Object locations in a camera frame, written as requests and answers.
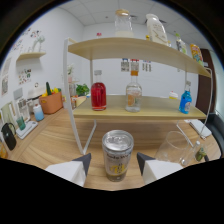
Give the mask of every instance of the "can lid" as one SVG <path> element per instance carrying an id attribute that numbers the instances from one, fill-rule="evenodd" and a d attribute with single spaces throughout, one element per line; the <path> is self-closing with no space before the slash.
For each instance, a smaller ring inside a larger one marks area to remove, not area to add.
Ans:
<path id="1" fill-rule="evenodd" d="M 118 9 L 116 11 L 116 15 L 118 15 L 118 16 L 128 16 L 129 11 L 127 9 Z"/>
<path id="2" fill-rule="evenodd" d="M 147 19 L 149 19 L 149 18 L 151 18 L 151 17 L 155 17 L 155 18 L 159 19 L 158 16 L 156 16 L 156 15 L 154 15 L 154 14 L 147 14 L 147 15 L 146 15 L 146 18 L 147 18 Z"/>
<path id="3" fill-rule="evenodd" d="M 131 76 L 138 76 L 138 71 L 132 70 L 131 71 Z"/>
<path id="4" fill-rule="evenodd" d="M 94 71 L 94 75 L 101 75 L 102 74 L 102 70 L 95 70 Z"/>
<path id="5" fill-rule="evenodd" d="M 170 95 L 169 96 L 178 98 L 178 94 L 177 93 L 174 93 L 173 91 L 170 92 Z"/>
<path id="6" fill-rule="evenodd" d="M 122 130 L 113 130 L 103 136 L 103 145 L 112 151 L 124 151 L 132 148 L 134 140 L 131 134 Z"/>

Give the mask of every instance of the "ceiling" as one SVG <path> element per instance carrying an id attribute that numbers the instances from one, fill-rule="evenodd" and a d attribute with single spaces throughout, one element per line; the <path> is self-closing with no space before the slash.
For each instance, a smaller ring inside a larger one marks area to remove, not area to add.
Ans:
<path id="1" fill-rule="evenodd" d="M 114 22 L 115 11 L 123 8 L 130 12 L 133 24 L 146 25 L 146 14 L 158 16 L 166 32 L 179 33 L 186 43 L 213 50 L 209 42 L 177 11 L 151 0 L 73 0 L 59 6 L 70 12 L 84 26 Z"/>

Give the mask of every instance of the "blue bottle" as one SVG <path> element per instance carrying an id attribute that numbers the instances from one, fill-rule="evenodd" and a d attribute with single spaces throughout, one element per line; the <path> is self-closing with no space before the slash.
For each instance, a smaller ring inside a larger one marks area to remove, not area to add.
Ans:
<path id="1" fill-rule="evenodd" d="M 191 86 L 191 82 L 187 81 L 185 92 L 182 94 L 181 100 L 180 100 L 179 111 L 184 114 L 188 114 L 191 107 L 192 98 L 190 93 L 190 86 Z"/>

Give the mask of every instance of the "wall shelf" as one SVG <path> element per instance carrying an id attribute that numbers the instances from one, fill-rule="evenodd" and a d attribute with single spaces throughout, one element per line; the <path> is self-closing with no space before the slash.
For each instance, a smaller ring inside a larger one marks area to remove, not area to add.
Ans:
<path id="1" fill-rule="evenodd" d="M 189 114 L 181 113 L 178 108 L 180 100 L 160 97 L 142 97 L 141 110 L 131 113 L 125 110 L 126 96 L 107 95 L 107 108 L 103 111 L 94 111 L 91 99 L 87 99 L 73 110 L 75 118 L 86 119 L 122 119 L 122 120 L 183 120 L 205 119 L 206 115 L 199 109 L 191 106 Z"/>
<path id="2" fill-rule="evenodd" d="M 30 59 L 30 58 L 40 58 L 45 55 L 46 52 L 30 52 L 30 53 L 22 53 L 19 55 L 16 61 Z"/>
<path id="3" fill-rule="evenodd" d="M 100 38 L 68 46 L 68 52 L 89 60 L 135 58 L 173 66 L 186 72 L 211 77 L 210 73 L 188 55 L 171 47 L 135 38 Z"/>

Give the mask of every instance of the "bottle cap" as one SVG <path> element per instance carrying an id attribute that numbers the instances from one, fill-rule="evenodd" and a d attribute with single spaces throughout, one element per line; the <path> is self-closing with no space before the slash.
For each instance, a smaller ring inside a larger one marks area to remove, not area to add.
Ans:
<path id="1" fill-rule="evenodd" d="M 158 16 L 154 15 L 154 14 L 147 14 L 146 18 L 149 19 L 151 17 L 155 17 L 156 19 L 159 19 Z"/>
<path id="2" fill-rule="evenodd" d="M 95 70 L 94 71 L 94 75 L 101 75 L 102 74 L 102 70 Z"/>
<path id="3" fill-rule="evenodd" d="M 187 82 L 186 82 L 186 85 L 191 86 L 191 82 L 190 82 L 190 81 L 187 81 Z"/>
<path id="4" fill-rule="evenodd" d="M 118 16 L 128 16 L 129 15 L 129 11 L 126 9 L 118 9 L 116 11 L 116 15 Z"/>
<path id="5" fill-rule="evenodd" d="M 131 71 L 131 76 L 138 76 L 138 71 L 132 70 Z"/>

